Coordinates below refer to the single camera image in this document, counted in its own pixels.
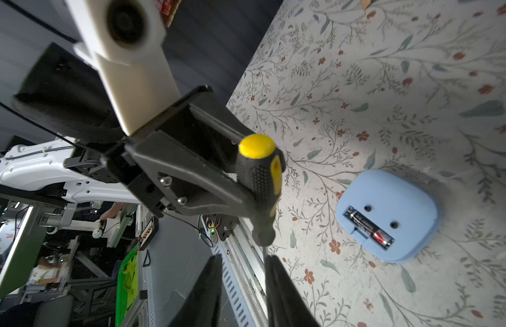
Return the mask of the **light blue alarm clock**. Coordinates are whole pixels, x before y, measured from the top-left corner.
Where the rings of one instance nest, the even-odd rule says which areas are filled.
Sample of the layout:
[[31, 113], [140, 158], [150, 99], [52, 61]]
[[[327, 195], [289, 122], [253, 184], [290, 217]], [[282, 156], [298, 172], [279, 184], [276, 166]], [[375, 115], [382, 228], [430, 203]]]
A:
[[[384, 250], [345, 218], [348, 207], [357, 209], [395, 239]], [[384, 262], [401, 263], [413, 258], [437, 232], [441, 212], [423, 189], [382, 170], [366, 170], [349, 185], [336, 206], [340, 226], [364, 249]]]

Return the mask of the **black yellow screwdriver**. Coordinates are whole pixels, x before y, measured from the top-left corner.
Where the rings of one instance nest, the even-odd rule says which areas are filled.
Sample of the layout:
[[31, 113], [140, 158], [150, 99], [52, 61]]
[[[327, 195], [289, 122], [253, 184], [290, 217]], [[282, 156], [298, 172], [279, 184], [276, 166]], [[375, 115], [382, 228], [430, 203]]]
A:
[[246, 136], [238, 146], [237, 181], [252, 195], [247, 218], [253, 225], [253, 239], [269, 247], [276, 238], [273, 222], [282, 195], [282, 175], [286, 170], [283, 152], [263, 134]]

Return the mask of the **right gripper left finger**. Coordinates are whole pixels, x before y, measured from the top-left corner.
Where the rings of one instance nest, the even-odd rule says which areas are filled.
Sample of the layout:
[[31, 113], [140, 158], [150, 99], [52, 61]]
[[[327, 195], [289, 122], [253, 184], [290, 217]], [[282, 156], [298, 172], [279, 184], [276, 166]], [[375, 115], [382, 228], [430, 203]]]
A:
[[216, 327], [220, 321], [222, 256], [213, 255], [169, 327]]

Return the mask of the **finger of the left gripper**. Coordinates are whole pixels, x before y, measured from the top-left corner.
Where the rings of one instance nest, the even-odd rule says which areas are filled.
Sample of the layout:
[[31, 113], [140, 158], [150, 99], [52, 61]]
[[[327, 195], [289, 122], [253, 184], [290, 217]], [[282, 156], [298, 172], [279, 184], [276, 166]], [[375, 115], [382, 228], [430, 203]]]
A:
[[238, 144], [253, 131], [217, 101], [210, 87], [192, 90], [168, 109], [167, 134], [225, 172], [235, 172]]
[[225, 172], [163, 131], [132, 138], [126, 151], [140, 169], [185, 215], [221, 213], [246, 217], [251, 193], [237, 181], [237, 171]]

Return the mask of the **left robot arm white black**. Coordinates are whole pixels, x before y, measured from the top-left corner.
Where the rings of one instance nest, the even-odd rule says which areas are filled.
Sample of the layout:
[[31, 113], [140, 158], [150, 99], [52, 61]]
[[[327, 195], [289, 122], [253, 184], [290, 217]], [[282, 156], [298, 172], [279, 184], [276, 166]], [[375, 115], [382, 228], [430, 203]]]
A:
[[47, 47], [14, 97], [22, 117], [63, 135], [17, 145], [0, 161], [0, 184], [38, 191], [57, 183], [97, 181], [107, 200], [143, 204], [162, 215], [226, 214], [271, 218], [284, 163], [272, 139], [220, 106], [209, 87], [160, 104], [130, 98], [134, 132], [125, 134], [98, 73], [57, 44]]

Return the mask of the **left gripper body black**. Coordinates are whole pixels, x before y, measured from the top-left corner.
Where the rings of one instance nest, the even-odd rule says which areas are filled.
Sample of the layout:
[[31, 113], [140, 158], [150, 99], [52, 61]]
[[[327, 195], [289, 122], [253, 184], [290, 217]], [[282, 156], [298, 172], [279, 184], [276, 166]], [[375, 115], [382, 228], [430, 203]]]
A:
[[88, 64], [56, 43], [50, 44], [14, 95], [13, 109], [22, 117], [51, 132], [79, 141], [84, 155], [93, 155], [97, 166], [86, 159], [69, 159], [69, 168], [102, 182], [122, 182], [132, 191], [143, 191], [140, 199], [155, 215], [163, 205], [158, 190], [137, 167], [123, 163], [107, 168], [102, 154], [122, 143], [124, 133], [116, 119], [100, 76]]

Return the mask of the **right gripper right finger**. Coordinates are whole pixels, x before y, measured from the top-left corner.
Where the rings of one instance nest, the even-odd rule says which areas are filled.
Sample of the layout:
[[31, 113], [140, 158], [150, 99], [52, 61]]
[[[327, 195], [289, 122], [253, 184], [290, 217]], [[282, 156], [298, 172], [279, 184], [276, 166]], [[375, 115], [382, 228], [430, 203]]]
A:
[[265, 257], [265, 284], [268, 326], [319, 327], [277, 256]]

